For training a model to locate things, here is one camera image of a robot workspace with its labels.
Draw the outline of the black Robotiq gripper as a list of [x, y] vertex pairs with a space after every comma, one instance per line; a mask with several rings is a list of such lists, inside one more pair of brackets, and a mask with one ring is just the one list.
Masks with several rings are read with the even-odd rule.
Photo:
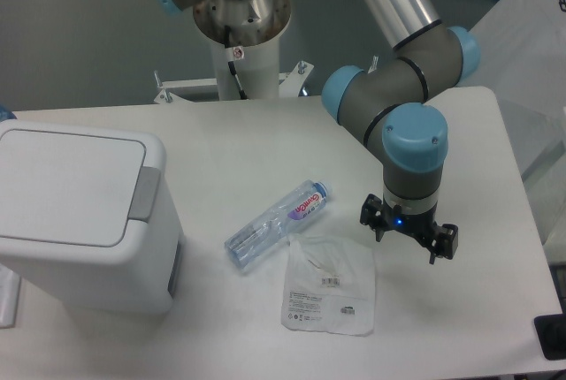
[[437, 259], [453, 260], [458, 248], [458, 227], [455, 224], [437, 225], [437, 205], [417, 215], [397, 213], [375, 194], [369, 194], [361, 208], [360, 223], [369, 226], [380, 242], [386, 232], [396, 231], [423, 244], [429, 253], [429, 263]]

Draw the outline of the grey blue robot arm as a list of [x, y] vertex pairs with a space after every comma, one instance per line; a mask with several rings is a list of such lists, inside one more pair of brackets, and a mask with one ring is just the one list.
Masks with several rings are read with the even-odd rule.
[[[281, 96], [278, 39], [289, 0], [158, 1], [170, 13], [192, 11], [213, 50], [220, 99]], [[446, 27], [430, 0], [364, 1], [395, 57], [369, 71], [341, 67], [322, 91], [327, 112], [382, 165], [383, 194], [365, 199], [360, 221], [377, 237], [396, 231], [432, 259], [452, 259], [458, 229], [435, 220], [447, 121], [429, 101], [477, 69], [478, 44], [466, 29]]]

